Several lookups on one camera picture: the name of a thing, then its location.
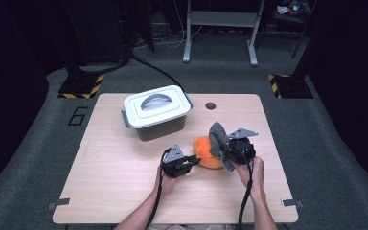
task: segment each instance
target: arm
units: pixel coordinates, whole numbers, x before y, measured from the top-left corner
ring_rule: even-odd
[[[258,156],[253,158],[253,185],[250,191],[250,198],[253,202],[255,228],[257,230],[262,229],[277,229],[273,216],[268,209],[267,201],[265,199],[264,189],[264,170],[265,162]],[[241,182],[244,186],[249,181],[249,170],[246,165],[233,164],[239,174]]]
[[[160,167],[157,169],[156,181],[154,183],[154,188],[151,191],[150,195],[143,201],[143,203],[136,208],[129,216],[127,216],[115,230],[144,230],[146,224],[149,221],[151,211],[153,210],[154,203],[157,197],[157,190],[159,185],[159,174]],[[160,199],[166,196],[173,188],[176,183],[177,178],[170,178],[168,176],[164,176],[162,181],[162,192]]]

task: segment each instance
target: carpeted floor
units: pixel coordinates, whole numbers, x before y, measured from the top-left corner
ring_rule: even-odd
[[[276,99],[267,75],[291,74],[307,45],[291,59],[292,36],[267,35],[251,67],[246,36],[204,36],[193,43],[191,62],[183,63],[184,43],[134,50],[176,78],[188,93],[257,94],[261,97],[293,197],[302,200],[290,229],[368,229],[368,173],[341,141],[309,78],[310,100]],[[58,70],[47,79],[50,91],[32,128],[0,175],[0,229],[64,229],[53,223],[49,202],[59,198],[99,94],[139,93],[173,84],[162,74],[131,60],[106,74],[93,99],[60,99],[67,77]],[[76,107],[86,116],[68,126]],[[73,225],[69,229],[110,229],[109,225]]]

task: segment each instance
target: orange object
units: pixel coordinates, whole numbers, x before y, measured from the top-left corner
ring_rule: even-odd
[[[211,153],[211,140],[209,136],[195,137],[193,150],[196,157],[201,159],[199,165],[213,170],[223,167],[220,159],[216,158]]]

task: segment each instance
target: yellow and black hazard tape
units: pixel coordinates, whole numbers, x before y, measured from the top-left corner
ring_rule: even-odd
[[[58,97],[59,98],[69,98],[69,99],[74,99],[74,98],[93,98],[95,97],[95,95],[97,94],[98,90],[100,90],[100,86],[101,83],[103,82],[104,79],[104,75],[100,75],[97,78],[97,81],[95,82],[94,87],[92,88],[90,93],[87,94],[66,94],[66,93],[58,93]]]
[[[279,87],[277,86],[275,77],[288,78],[289,75],[268,75],[268,80],[270,81],[271,89],[273,90],[274,96],[276,98],[282,98],[282,95],[280,94],[280,90],[279,90]]]

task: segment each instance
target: table top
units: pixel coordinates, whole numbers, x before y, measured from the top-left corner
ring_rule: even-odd
[[[149,195],[164,150],[178,144],[193,155],[194,137],[207,136],[214,122],[227,134],[245,128],[259,132],[249,137],[264,160],[264,189],[274,220],[295,222],[295,206],[259,96],[251,94],[190,94],[194,108],[185,127],[167,136],[143,142],[133,128],[126,128],[120,111],[130,94],[102,94],[83,135],[74,164],[64,185],[63,198],[53,221],[58,224],[121,222]],[[207,103],[216,108],[209,110]],[[236,172],[194,166],[173,191],[160,201],[153,224],[237,223],[245,187]],[[254,222],[249,199],[243,223]]]

